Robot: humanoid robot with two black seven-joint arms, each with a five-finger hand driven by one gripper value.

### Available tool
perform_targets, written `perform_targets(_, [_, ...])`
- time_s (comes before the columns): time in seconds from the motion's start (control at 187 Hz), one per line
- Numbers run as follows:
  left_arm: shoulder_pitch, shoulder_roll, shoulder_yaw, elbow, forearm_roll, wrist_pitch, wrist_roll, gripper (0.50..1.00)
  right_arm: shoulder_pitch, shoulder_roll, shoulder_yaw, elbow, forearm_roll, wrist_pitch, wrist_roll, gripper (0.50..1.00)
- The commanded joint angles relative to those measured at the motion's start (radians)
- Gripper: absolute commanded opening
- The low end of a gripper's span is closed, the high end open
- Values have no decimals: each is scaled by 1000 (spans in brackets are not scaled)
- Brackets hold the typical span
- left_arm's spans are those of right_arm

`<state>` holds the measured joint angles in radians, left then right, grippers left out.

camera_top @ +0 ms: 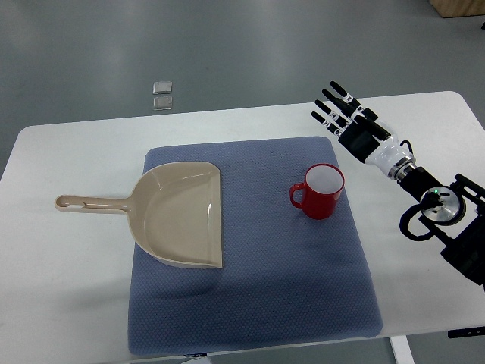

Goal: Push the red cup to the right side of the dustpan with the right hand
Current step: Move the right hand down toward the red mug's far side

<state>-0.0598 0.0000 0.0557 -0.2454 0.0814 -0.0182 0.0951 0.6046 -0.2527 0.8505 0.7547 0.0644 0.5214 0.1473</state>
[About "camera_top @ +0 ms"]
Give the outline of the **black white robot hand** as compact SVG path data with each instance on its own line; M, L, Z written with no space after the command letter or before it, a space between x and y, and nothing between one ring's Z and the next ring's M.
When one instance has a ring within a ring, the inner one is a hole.
M411 147L405 147L397 135L370 108L365 108L337 82L333 91L322 90L332 106L317 99L311 116L336 136L338 143L353 157L380 169L391 180L403 180L416 169Z

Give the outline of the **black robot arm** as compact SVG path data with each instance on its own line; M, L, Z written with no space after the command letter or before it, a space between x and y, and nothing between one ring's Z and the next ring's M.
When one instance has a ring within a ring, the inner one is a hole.
M439 239L445 245L441 256L468 280L484 286L484 188L461 174L445 186L416 166L411 154L394 164L390 176L417 201L402 214L401 233L416 242ZM477 217L450 237L441 227L458 224L465 217L466 202L475 205Z

